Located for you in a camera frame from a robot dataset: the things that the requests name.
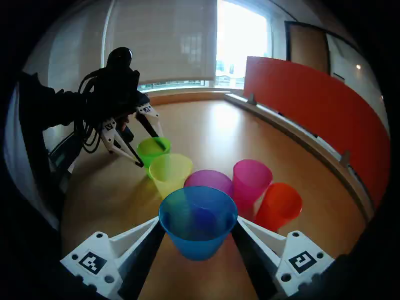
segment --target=pink plastic cup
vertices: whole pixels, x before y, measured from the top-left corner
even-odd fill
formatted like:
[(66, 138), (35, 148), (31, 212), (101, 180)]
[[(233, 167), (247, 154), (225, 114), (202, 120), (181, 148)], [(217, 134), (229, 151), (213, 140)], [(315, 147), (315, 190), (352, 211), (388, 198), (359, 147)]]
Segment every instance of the pink plastic cup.
[(272, 179), (271, 170), (257, 160), (244, 159), (234, 165), (233, 201), (241, 217), (253, 220), (254, 203), (266, 191)]
[(231, 198), (234, 194), (232, 180), (225, 174), (214, 170), (201, 170), (194, 172), (186, 179), (184, 187), (214, 188), (224, 192)]

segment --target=translucent cup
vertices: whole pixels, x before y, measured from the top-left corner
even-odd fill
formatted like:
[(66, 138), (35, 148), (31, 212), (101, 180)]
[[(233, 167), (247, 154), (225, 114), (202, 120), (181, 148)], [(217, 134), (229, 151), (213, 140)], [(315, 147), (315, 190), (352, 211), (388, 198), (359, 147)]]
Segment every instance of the translucent cup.
[(232, 180), (225, 174), (214, 170), (201, 170), (190, 175), (184, 187), (209, 187), (220, 190), (229, 197), (234, 195)]
[(211, 258), (238, 219), (235, 203), (226, 193), (206, 186), (189, 186), (171, 193), (158, 216), (179, 252), (189, 260)]
[(293, 187), (286, 183), (273, 183), (266, 190), (255, 223), (277, 232), (300, 214), (302, 206), (302, 198)]
[(171, 151), (171, 141), (165, 137), (150, 137), (142, 140), (137, 146), (137, 154), (144, 163), (147, 175), (151, 178), (149, 167), (152, 161), (163, 154)]
[(253, 205), (266, 191), (272, 179), (271, 170), (257, 160), (244, 159), (234, 165), (233, 200), (240, 216), (253, 219)]
[(186, 178), (192, 173), (190, 158), (177, 153), (158, 156), (148, 168), (158, 192), (164, 199), (172, 192), (184, 187)]

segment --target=yellow plastic cup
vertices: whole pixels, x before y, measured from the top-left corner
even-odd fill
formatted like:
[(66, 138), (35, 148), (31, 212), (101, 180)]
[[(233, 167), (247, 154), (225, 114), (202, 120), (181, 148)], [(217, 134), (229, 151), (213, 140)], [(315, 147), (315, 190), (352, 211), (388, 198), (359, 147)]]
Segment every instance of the yellow plastic cup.
[(184, 187), (186, 178), (192, 173), (190, 158), (177, 153), (163, 154), (153, 159), (148, 171), (161, 197)]

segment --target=red panel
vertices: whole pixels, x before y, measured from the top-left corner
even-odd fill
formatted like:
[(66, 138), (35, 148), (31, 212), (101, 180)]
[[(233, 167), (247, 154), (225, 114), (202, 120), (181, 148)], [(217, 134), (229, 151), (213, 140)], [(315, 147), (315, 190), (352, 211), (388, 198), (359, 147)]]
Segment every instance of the red panel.
[(289, 61), (248, 57), (244, 96), (317, 134), (350, 164), (378, 206), (390, 172), (390, 139), (378, 115), (355, 91), (329, 75)]

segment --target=white wall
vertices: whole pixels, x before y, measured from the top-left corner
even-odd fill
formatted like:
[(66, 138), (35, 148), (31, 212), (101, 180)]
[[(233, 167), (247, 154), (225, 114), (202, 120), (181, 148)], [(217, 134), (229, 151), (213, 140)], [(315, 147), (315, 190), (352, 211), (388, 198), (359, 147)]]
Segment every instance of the white wall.
[[(111, 0), (87, 2), (67, 11), (38, 42), (23, 71), (38, 73), (40, 83), (56, 92), (77, 92), (85, 75), (101, 67), (103, 29)], [(51, 151), (74, 130), (74, 124), (43, 131)]]
[(344, 83), (359, 94), (375, 111), (389, 134), (388, 116), (377, 79), (368, 62), (344, 41), (327, 35), (331, 75), (338, 74)]

